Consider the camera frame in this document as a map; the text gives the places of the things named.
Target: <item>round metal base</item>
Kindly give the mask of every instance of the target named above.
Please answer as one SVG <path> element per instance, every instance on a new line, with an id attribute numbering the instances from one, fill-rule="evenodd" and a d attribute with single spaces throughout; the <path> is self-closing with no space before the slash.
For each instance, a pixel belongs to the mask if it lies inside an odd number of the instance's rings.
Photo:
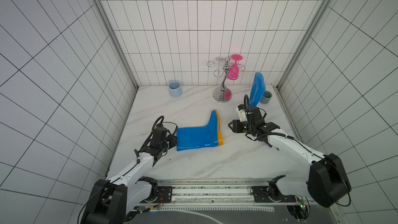
<path id="1" fill-rule="evenodd" d="M 221 103 L 228 102 L 231 100 L 231 97 L 232 97 L 232 93 L 231 93 L 231 90 L 229 90 L 228 88 L 225 91 L 221 91 L 221 88 L 217 87 L 213 91 L 213 98 L 217 102 L 221 102 Z"/>

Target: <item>black grout line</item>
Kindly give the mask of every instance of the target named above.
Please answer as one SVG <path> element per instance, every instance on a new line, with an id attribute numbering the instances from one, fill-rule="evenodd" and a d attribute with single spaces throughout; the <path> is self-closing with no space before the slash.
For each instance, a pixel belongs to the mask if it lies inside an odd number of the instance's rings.
<path id="1" fill-rule="evenodd" d="M 80 203 L 70 202 L 70 201 L 65 201 L 65 200 L 60 200 L 60 199 L 55 199 L 55 198 L 51 198 L 51 197 L 44 197 L 44 196 L 41 196 L 41 195 L 33 195 L 33 194 L 29 194 L 29 193 L 23 193 L 23 192 L 8 190 L 8 189 L 0 189 L 0 190 L 8 191 L 8 192 L 14 192 L 14 193 L 19 193 L 19 194 L 24 194 L 24 195 L 31 195 L 31 196 L 34 196 L 34 197 L 41 197 L 41 198 L 46 198 L 46 199 L 51 199 L 51 200 L 57 200 L 57 201 L 61 201 L 61 202 L 69 202 L 69 203 L 79 204 L 79 205 L 83 206 L 83 204 L 80 204 Z"/>

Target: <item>black cable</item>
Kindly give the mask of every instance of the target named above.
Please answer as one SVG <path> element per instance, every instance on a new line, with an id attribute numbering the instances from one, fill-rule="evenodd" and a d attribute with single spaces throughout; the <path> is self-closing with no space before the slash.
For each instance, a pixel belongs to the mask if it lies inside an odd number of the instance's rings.
<path id="1" fill-rule="evenodd" d="M 261 109 L 261 110 L 263 110 L 263 111 L 264 111 L 263 118 L 266 118 L 267 112 L 266 112 L 264 109 L 260 108 L 260 107 L 257 107 L 257 108 L 258 108 L 258 109 Z"/>
<path id="2" fill-rule="evenodd" d="M 118 178 L 117 178 L 116 180 L 114 180 L 113 182 L 109 182 L 109 183 L 105 184 L 105 186 L 103 186 L 100 190 L 98 190 L 97 192 L 95 192 L 95 194 L 92 195 L 92 197 L 90 197 L 90 198 L 87 200 L 87 202 L 83 205 L 82 209 L 80 210 L 79 215 L 77 216 L 77 224 L 79 224 L 80 215 L 82 214 L 82 210 L 83 210 L 83 208 L 87 205 L 87 203 L 88 203 L 96 194 L 98 194 L 99 192 L 101 192 L 101 190 L 103 190 L 103 189 L 106 188 L 109 184 L 112 184 L 112 183 L 116 182 L 116 181 L 119 180 L 119 179 L 120 179 L 120 177 L 118 177 Z"/>

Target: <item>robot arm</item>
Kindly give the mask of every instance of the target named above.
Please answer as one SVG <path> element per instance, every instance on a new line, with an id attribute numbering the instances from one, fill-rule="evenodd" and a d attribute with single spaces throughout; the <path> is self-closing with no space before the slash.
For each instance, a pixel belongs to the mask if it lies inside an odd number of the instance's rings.
<path id="1" fill-rule="evenodd" d="M 259 108 L 250 107 L 247 95 L 244 105 L 239 105 L 236 111 L 240 119 L 228 124 L 233 132 L 246 132 L 246 137 L 251 140 L 264 141 L 277 147 L 304 168 L 305 173 L 301 177 L 280 175 L 272 179 L 268 187 L 271 200 L 278 202 L 283 196 L 296 195 L 312 197 L 319 205 L 330 207 L 351 191 L 346 171 L 338 156 L 318 152 L 295 140 L 276 124 L 265 123 L 267 114 L 261 116 Z"/>
<path id="2" fill-rule="evenodd" d="M 163 127 L 163 119 L 161 116 L 156 120 L 141 149 L 134 150 L 136 159 L 133 162 L 117 175 L 108 180 L 100 179 L 94 184 L 81 224 L 122 224 L 126 214 L 138 203 L 156 199 L 157 181 L 143 175 L 156 164 L 164 152 L 177 145 L 177 125 L 174 133 L 171 133 Z"/>

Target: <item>gray-blue cup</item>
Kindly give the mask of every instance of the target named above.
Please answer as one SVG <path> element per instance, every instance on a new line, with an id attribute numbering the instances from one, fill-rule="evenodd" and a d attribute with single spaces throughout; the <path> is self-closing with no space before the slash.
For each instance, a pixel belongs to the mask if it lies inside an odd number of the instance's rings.
<path id="1" fill-rule="evenodd" d="M 169 80 L 169 94 L 171 97 L 179 97 L 182 94 L 182 88 L 179 81 Z"/>

